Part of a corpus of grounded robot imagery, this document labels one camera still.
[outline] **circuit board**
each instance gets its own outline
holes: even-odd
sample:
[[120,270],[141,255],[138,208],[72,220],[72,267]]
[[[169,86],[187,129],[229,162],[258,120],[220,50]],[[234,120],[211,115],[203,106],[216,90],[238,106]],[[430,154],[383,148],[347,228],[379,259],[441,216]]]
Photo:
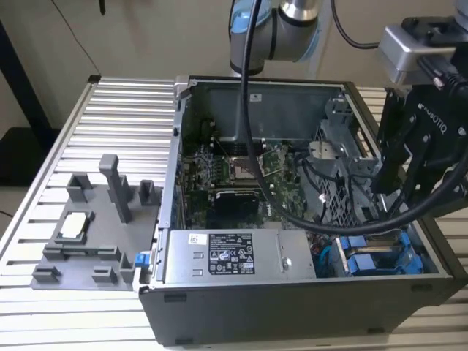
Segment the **circuit board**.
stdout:
[[[289,147],[265,141],[257,159],[277,201],[304,217],[307,204]],[[201,146],[184,158],[184,199],[187,229],[292,228],[265,201],[248,156],[216,155]]]

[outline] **blue latch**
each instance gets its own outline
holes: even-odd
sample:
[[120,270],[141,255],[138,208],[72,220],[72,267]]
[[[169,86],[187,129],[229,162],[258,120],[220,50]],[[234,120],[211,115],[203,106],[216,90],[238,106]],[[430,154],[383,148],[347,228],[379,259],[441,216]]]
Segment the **blue latch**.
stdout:
[[136,254],[135,255],[135,267],[148,268],[149,267],[150,254]]

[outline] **black cable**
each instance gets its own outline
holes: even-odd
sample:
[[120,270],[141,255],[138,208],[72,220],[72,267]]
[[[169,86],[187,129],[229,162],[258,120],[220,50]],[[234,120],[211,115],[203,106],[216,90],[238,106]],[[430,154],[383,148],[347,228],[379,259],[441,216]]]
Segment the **black cable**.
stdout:
[[4,214],[5,216],[7,216],[9,218],[13,218],[12,214],[9,214],[8,212],[2,211],[2,210],[0,210],[0,214]]
[[348,185],[348,197],[350,199],[350,210],[356,221],[360,222],[358,218],[358,214],[356,213],[356,209],[354,207],[354,194],[352,193],[352,178],[348,177],[347,179],[347,185]]
[[350,36],[348,36],[348,34],[346,34],[346,32],[344,31],[344,29],[343,29],[343,27],[342,27],[342,25],[341,25],[341,23],[339,21],[338,14],[336,13],[335,0],[331,0],[331,14],[333,16],[333,20],[335,21],[336,29],[338,29],[338,32],[341,34],[343,39],[349,45],[351,45],[352,47],[354,47],[356,49],[361,49],[361,50],[371,50],[371,49],[377,49],[379,47],[378,42],[369,42],[369,43],[363,44],[363,43],[354,41],[353,39],[350,38]]
[[325,218],[326,213],[327,213],[327,204],[323,203],[322,214],[320,214],[320,223],[323,223],[323,219]]
[[[310,178],[310,174],[309,174],[309,171],[307,170],[307,167],[306,167],[306,159],[302,159],[302,170],[304,171],[304,174],[306,175],[306,178],[307,178],[307,181],[309,182],[309,184],[311,185],[312,188],[314,188],[314,190],[318,193],[318,195],[320,196],[322,194],[322,190],[320,190],[320,188],[318,187],[318,185],[316,185],[316,183],[314,183],[314,181],[312,180],[312,178]],[[322,223],[323,222],[323,219],[325,218],[325,214],[327,213],[327,203],[323,203],[322,204],[322,214],[320,214],[320,219],[319,219],[319,223]]]
[[263,191],[266,200],[271,204],[278,215],[284,217],[289,222],[297,227],[310,230],[316,234],[328,234],[336,236],[356,236],[366,234],[378,234],[387,232],[398,227],[402,227],[410,222],[427,214],[439,201],[447,194],[452,192],[453,188],[461,181],[468,171],[468,148],[463,154],[460,162],[457,164],[453,172],[448,177],[447,181],[443,182],[438,188],[432,192],[428,197],[418,203],[415,207],[400,213],[398,216],[386,219],[382,222],[368,223],[359,227],[334,227],[329,224],[317,224],[306,221],[302,218],[294,216],[289,211],[286,211],[279,205],[271,194],[269,186],[263,178],[262,170],[258,165],[257,156],[255,154],[255,146],[252,139],[252,130],[250,128],[249,118],[249,62],[250,53],[252,52],[252,41],[254,38],[255,23],[257,22],[258,12],[260,10],[261,0],[254,0],[252,11],[250,12],[249,26],[247,27],[246,41],[244,46],[244,54],[242,60],[242,74],[241,74],[241,109],[244,128],[246,130],[246,146],[249,154],[249,161],[253,173],[257,177],[257,182]]
[[305,161],[305,163],[306,163],[307,168],[309,168],[310,171],[311,171],[313,174],[315,174],[317,177],[321,177],[321,178],[325,179],[326,181],[332,181],[332,182],[334,182],[334,183],[337,183],[337,182],[343,180],[343,177],[338,177],[338,178],[331,177],[331,176],[329,176],[329,175],[327,175],[327,174],[324,174],[324,173],[320,172],[319,170],[316,170],[316,169],[314,168],[314,166],[312,166],[312,164],[311,164],[311,163],[309,162],[309,160],[307,160],[307,159],[304,159],[304,161]]
[[379,210],[379,206],[378,204],[376,203],[376,201],[371,197],[371,195],[369,195],[367,193],[366,190],[364,190],[364,188],[355,180],[355,177],[356,175],[354,174],[350,174],[350,179],[354,182],[354,184],[356,185],[356,188],[358,188],[358,190],[361,192],[362,195],[364,195],[364,197],[372,204],[374,205],[377,213],[379,214],[380,216],[380,210]]
[[231,41],[231,21],[233,20],[235,0],[231,1],[231,10],[229,10],[229,23],[227,24],[227,33],[229,34],[229,41]]
[[318,187],[318,185],[316,185],[316,183],[314,183],[314,181],[312,180],[312,178],[310,178],[310,174],[309,174],[309,171],[307,170],[306,168],[306,160],[303,159],[302,160],[302,170],[304,171],[304,174],[306,175],[306,178],[307,178],[307,181],[310,183],[310,185],[312,186],[312,188],[314,188],[314,190],[316,192],[320,194],[322,194],[322,190],[320,190],[320,188]]
[[80,40],[78,40],[78,38],[76,37],[72,27],[70,26],[70,24],[68,23],[67,19],[65,18],[64,14],[62,13],[62,11],[60,10],[60,8],[57,6],[55,0],[50,0],[50,2],[52,2],[53,6],[56,7],[58,13],[60,14],[60,16],[62,17],[62,19],[64,20],[65,24],[67,25],[68,29],[70,30],[70,32],[72,33],[72,36],[73,38],[75,38],[75,41],[76,43],[80,46],[81,50],[83,50],[83,52],[85,53],[86,56],[88,56],[88,59],[89,61],[92,63],[92,65],[94,66],[94,68],[96,69],[97,73],[99,75],[101,75],[101,72],[99,71],[99,68],[97,68],[96,64],[94,63],[93,59],[90,57],[90,55],[88,54],[88,51],[86,51],[86,49],[81,45],[80,43]]

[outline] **warning label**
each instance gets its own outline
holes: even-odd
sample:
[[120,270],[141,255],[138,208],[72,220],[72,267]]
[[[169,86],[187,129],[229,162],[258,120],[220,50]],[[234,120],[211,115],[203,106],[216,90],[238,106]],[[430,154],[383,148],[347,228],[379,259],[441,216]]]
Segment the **warning label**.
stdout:
[[210,234],[210,274],[255,274],[252,234]]

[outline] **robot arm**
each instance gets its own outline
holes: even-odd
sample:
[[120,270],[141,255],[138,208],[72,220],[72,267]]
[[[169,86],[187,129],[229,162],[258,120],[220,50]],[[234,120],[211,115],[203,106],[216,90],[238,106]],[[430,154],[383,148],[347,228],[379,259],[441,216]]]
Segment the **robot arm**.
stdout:
[[[241,73],[252,0],[240,0],[231,20],[230,66]],[[282,0],[277,9],[263,0],[255,27],[249,75],[263,71],[265,60],[300,61],[310,57],[319,37],[317,0]]]

